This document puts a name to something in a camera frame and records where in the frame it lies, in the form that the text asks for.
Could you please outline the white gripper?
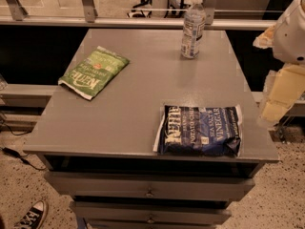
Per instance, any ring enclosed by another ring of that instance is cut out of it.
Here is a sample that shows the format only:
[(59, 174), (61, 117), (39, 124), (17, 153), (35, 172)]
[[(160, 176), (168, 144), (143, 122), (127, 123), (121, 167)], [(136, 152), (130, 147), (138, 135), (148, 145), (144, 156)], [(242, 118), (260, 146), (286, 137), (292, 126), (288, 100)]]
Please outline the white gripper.
[(304, 0), (294, 0), (253, 42), (259, 49), (273, 48), (274, 57), (285, 64), (266, 76), (259, 104), (261, 123), (278, 123), (305, 92), (305, 10)]

